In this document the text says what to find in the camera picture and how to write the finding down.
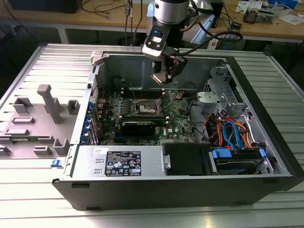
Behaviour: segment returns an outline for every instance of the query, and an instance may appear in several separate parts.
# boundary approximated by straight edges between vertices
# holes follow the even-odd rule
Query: blue cable
[[[229,141],[229,139],[228,139],[228,137],[227,137],[226,126],[227,126],[228,124],[231,124],[232,127],[233,127],[233,129],[234,129],[234,132],[235,132],[235,134],[236,134],[237,146],[238,146],[239,148],[244,148],[243,143],[242,143],[242,140],[239,138],[238,127],[237,127],[233,122],[231,122],[231,121],[227,121],[227,122],[225,122],[224,125],[223,125],[223,136],[224,136],[224,139],[226,140],[226,142],[227,142],[227,143],[232,147],[232,149],[234,150],[234,149],[235,149],[234,144],[233,144],[231,141]]]

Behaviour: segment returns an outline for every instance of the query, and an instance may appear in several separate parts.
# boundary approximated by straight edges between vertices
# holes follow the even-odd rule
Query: blue latch
[[[52,168],[60,168],[60,167],[62,167],[61,160],[54,159],[53,162],[52,162],[52,164],[51,164],[51,167]]]
[[[88,127],[88,126],[90,126],[90,122],[84,121],[84,127]]]
[[[264,151],[264,149],[260,149],[259,151],[261,153],[262,158],[265,158],[266,157],[266,152]]]
[[[91,115],[89,115],[89,114],[85,115],[85,120],[90,120],[91,118],[92,118]]]
[[[229,149],[217,148],[212,151],[213,158],[232,158],[232,154]]]
[[[93,102],[89,102],[87,107],[88,107],[89,109],[94,109],[95,104],[93,104]]]
[[[88,133],[88,132],[89,132],[89,129],[87,129],[87,128],[83,128],[82,131],[81,131],[82,134],[85,134],[85,133]]]

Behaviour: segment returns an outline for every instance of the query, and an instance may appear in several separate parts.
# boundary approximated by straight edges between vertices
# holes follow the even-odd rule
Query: white sticker
[[[93,154],[106,154],[108,151],[109,151],[109,148],[95,147]]]

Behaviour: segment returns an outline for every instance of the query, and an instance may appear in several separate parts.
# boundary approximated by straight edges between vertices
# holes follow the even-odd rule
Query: desk leg
[[[59,36],[60,36],[60,39],[61,39],[61,43],[62,44],[69,44],[70,40],[68,38],[66,29],[64,27],[59,27],[57,29],[58,29],[58,33],[59,33]]]

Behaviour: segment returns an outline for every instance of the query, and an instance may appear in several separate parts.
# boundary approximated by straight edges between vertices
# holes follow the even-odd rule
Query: gray plastic part
[[[28,114],[27,107],[33,106],[27,97],[25,98],[17,98],[13,104],[16,112],[19,114]]]
[[[9,155],[10,150],[6,146],[0,146],[0,155]]]
[[[16,117],[12,119],[13,124],[32,124],[35,122],[35,119],[32,116],[29,117]]]
[[[14,142],[8,137],[8,138],[1,138],[0,139],[1,144],[14,144]]]
[[[71,115],[77,115],[79,107],[80,105],[77,100],[69,100],[67,103],[67,109]]]
[[[51,117],[55,124],[59,124],[62,121],[62,118],[59,114],[59,111],[54,103],[53,97],[51,95],[51,86],[50,85],[39,85],[37,93],[42,96],[44,102],[46,103],[47,109],[51,114]]]
[[[7,129],[5,135],[29,135],[28,129]]]
[[[36,155],[51,155],[52,151],[49,146],[35,146],[33,149]]]
[[[53,101],[54,101],[55,107],[57,108],[58,112],[60,113],[61,109],[62,109],[62,106],[59,103],[58,98],[57,97],[53,98]],[[49,114],[48,107],[45,105],[44,108],[46,109],[46,112]]]
[[[40,143],[53,143],[54,141],[55,139],[52,135],[43,138],[38,138],[38,142]]]
[[[58,155],[67,156],[68,150],[70,148],[70,143],[67,139],[65,139],[63,145],[61,145],[60,141],[56,139],[53,147]]]
[[[33,104],[32,107],[28,107],[27,116],[22,117],[33,117],[35,119],[34,123],[23,123],[14,124],[11,120],[14,118],[19,118],[20,114],[15,112],[6,128],[0,133],[0,144],[7,146],[12,153],[9,155],[11,159],[34,159],[39,158],[34,152],[34,146],[36,145],[47,145],[52,150],[52,154],[44,156],[44,158],[57,158],[59,155],[53,148],[55,139],[58,139],[61,143],[67,138],[71,141],[71,136],[75,126],[77,115],[70,115],[66,104],[62,105],[62,110],[60,115],[62,117],[61,124],[54,124],[54,121],[50,114],[46,113],[44,104]],[[10,136],[5,135],[7,129],[28,129],[29,135],[26,136]],[[54,140],[49,140],[49,142],[40,142],[41,140],[49,139],[50,136]]]

